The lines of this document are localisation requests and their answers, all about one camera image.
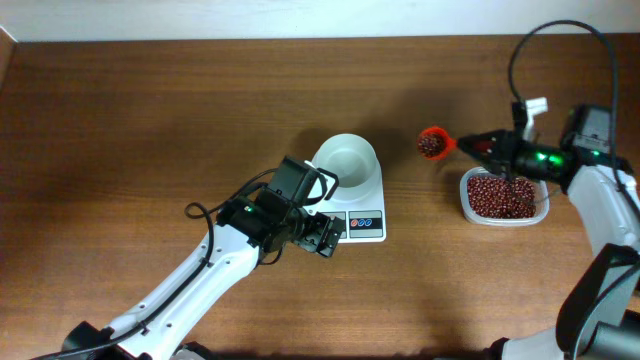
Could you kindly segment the orange plastic scoop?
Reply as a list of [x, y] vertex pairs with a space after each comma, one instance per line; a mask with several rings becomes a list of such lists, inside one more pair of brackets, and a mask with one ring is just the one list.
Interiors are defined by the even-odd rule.
[[416, 146], [427, 160], [439, 161], [457, 148], [457, 142], [443, 128], [432, 126], [420, 132]]

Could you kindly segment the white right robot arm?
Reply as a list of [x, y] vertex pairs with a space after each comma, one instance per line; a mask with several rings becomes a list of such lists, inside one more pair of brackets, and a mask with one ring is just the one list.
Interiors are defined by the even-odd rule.
[[636, 359], [639, 314], [629, 308], [639, 288], [639, 199], [629, 163], [614, 154], [612, 112], [580, 105], [560, 144], [535, 144], [531, 117], [515, 108], [514, 127], [469, 135], [457, 146], [499, 177], [555, 183], [576, 208], [594, 259], [559, 311], [554, 328], [503, 338], [492, 359]]

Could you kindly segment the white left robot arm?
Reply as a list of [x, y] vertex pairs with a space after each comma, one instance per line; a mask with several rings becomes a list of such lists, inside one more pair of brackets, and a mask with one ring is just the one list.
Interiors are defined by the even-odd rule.
[[318, 199], [289, 200], [266, 192], [237, 196], [217, 215], [202, 214], [208, 230], [199, 246], [158, 287], [98, 330], [79, 324], [57, 359], [172, 359], [219, 298], [288, 243], [332, 256], [345, 230], [340, 218], [314, 211]]

